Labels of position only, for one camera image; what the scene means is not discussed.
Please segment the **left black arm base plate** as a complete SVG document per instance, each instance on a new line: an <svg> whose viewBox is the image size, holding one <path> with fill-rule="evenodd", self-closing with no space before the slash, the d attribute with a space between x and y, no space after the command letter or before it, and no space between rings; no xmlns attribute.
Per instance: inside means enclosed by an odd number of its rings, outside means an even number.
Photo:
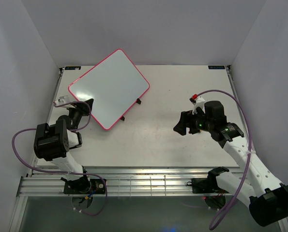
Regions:
<svg viewBox="0 0 288 232"><path fill-rule="evenodd" d="M94 192L95 194L105 194L105 185L101 179L90 179L90 189L87 191L78 191L72 189L69 185L65 183L63 194L87 194Z"/></svg>

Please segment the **pink framed whiteboard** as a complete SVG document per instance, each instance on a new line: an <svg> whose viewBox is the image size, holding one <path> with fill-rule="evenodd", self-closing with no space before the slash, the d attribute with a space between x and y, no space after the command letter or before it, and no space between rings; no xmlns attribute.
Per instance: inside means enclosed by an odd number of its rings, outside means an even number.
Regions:
<svg viewBox="0 0 288 232"><path fill-rule="evenodd" d="M78 101L93 99L91 116L110 130L150 88L150 83L129 59L117 49L68 86Z"/></svg>

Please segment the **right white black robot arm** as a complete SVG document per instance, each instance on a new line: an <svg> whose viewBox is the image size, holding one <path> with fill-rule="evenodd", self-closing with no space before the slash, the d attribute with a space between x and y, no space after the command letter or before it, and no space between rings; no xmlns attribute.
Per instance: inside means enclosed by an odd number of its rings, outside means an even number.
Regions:
<svg viewBox="0 0 288 232"><path fill-rule="evenodd" d="M181 112L173 130L182 136L208 132L243 171L242 179L239 179L225 167L214 168L208 172L208 188L213 192L222 189L236 196L262 227L287 218L288 185L269 171L256 152L248 150L243 131L237 124L227 121L223 104L205 101L202 97L190 101L193 110Z"/></svg>

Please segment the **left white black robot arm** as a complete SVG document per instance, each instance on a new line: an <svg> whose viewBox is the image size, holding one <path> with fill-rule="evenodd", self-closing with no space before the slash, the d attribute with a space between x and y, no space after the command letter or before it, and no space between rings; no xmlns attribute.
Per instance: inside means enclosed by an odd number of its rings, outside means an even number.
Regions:
<svg viewBox="0 0 288 232"><path fill-rule="evenodd" d="M60 171L66 172L61 180L65 183L66 190L76 194L103 194L106 192L105 181L99 183L91 180L84 166L80 165L70 153L70 150L80 148L83 144L79 132L82 117L90 117L94 99L71 102L68 96L63 96L54 101L54 107L63 107L68 110L68 115L61 115L55 124L40 124L36 128L34 139L34 152L37 158L51 162Z"/></svg>

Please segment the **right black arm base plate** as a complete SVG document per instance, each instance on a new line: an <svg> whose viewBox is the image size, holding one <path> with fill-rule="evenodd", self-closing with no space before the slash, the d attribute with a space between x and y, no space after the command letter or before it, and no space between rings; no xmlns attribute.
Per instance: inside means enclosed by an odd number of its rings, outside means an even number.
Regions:
<svg viewBox="0 0 288 232"><path fill-rule="evenodd" d="M225 190L212 184L207 178L192 178L186 183L186 186L191 187L193 193L226 193Z"/></svg>

